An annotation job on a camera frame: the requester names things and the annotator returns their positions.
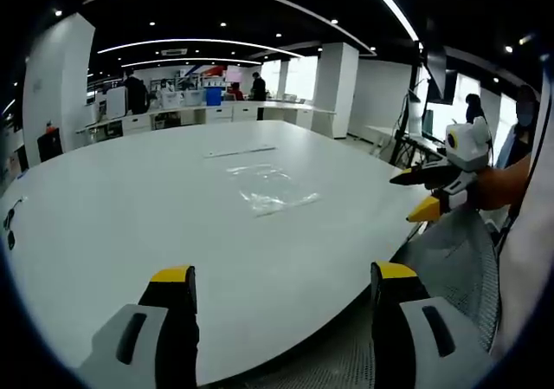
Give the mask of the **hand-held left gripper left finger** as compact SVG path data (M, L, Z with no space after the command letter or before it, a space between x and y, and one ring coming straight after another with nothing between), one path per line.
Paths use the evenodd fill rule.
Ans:
M95 333L77 373L88 388L196 388L196 316L195 268L163 269Z

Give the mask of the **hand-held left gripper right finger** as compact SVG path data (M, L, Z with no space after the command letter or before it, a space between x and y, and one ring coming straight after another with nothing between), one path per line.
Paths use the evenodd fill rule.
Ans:
M375 388L474 388L492 369L477 327L406 265L373 262Z

